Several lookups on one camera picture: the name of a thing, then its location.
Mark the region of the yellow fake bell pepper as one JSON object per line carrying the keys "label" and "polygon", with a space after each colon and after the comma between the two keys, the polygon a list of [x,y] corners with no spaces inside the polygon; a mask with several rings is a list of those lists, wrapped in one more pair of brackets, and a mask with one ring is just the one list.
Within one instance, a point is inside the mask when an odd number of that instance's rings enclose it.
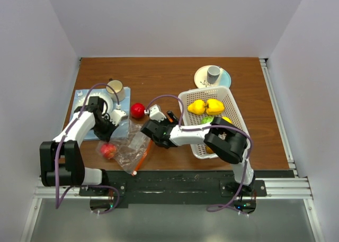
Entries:
{"label": "yellow fake bell pepper", "polygon": [[195,115],[202,115],[205,113],[206,103],[203,100],[195,100],[188,106],[188,111]]}

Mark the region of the yellow fake lemon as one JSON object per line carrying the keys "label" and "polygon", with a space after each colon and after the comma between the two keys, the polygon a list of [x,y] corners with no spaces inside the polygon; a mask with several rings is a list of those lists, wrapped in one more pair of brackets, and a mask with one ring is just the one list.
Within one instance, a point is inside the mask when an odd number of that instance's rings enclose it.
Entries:
{"label": "yellow fake lemon", "polygon": [[225,121],[227,121],[228,123],[232,124],[232,121],[230,118],[223,116],[222,119],[224,119]]}

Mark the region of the clear zip top bag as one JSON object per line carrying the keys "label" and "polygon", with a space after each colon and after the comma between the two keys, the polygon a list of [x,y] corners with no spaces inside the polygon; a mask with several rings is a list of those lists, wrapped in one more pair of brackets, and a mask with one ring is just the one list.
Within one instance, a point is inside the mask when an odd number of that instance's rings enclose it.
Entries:
{"label": "clear zip top bag", "polygon": [[[114,144],[117,148],[114,158],[110,160],[115,160],[126,173],[136,176],[142,163],[146,159],[153,142],[140,131],[140,124],[135,124],[131,120],[128,120],[128,122],[128,136],[126,138],[111,139],[108,142]],[[96,152],[101,157],[103,156],[100,153],[100,147],[104,143],[107,142],[100,141],[96,147]]]}

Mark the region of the small red fake fruit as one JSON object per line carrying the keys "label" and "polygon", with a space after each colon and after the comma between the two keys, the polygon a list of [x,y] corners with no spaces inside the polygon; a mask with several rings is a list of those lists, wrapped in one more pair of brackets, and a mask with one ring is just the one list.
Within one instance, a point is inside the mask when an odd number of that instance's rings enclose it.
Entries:
{"label": "small red fake fruit", "polygon": [[145,107],[141,103],[135,103],[130,107],[131,116],[135,119],[141,119],[145,115]]}

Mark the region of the green fake apple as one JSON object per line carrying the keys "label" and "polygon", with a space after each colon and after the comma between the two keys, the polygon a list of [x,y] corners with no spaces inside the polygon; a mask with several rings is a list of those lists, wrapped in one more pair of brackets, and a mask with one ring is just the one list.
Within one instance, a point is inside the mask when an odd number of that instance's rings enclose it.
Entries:
{"label": "green fake apple", "polygon": [[213,116],[207,116],[200,121],[200,124],[211,123],[213,120],[214,120]]}

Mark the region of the red fake apple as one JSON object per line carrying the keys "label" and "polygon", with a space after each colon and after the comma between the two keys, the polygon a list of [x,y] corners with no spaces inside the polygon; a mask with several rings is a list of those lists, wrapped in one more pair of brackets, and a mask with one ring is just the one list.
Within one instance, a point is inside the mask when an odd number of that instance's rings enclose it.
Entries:
{"label": "red fake apple", "polygon": [[107,160],[113,159],[116,152],[117,152],[116,146],[108,142],[104,143],[100,147],[101,155]]}

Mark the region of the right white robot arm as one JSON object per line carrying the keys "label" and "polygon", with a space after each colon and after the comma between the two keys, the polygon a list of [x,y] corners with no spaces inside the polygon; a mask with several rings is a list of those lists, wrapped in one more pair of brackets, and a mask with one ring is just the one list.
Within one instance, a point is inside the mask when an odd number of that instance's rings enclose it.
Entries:
{"label": "right white robot arm", "polygon": [[255,175],[249,161],[253,141],[249,134],[221,117],[194,126],[183,126],[182,119],[183,115],[161,121],[150,118],[140,131],[157,146],[166,149],[206,145],[218,158],[231,164],[237,192],[243,196],[253,192]]}

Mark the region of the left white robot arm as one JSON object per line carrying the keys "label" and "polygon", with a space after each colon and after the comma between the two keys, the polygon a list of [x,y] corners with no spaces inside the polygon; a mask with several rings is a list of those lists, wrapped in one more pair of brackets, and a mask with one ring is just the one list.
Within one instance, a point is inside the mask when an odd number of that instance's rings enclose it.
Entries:
{"label": "left white robot arm", "polygon": [[44,186],[91,186],[97,195],[108,193],[110,183],[106,171],[85,167],[80,151],[89,131],[92,130],[99,140],[109,142],[127,116],[119,104],[107,115],[104,107],[104,99],[89,97],[75,109],[70,123],[58,136],[40,145],[40,176]]}

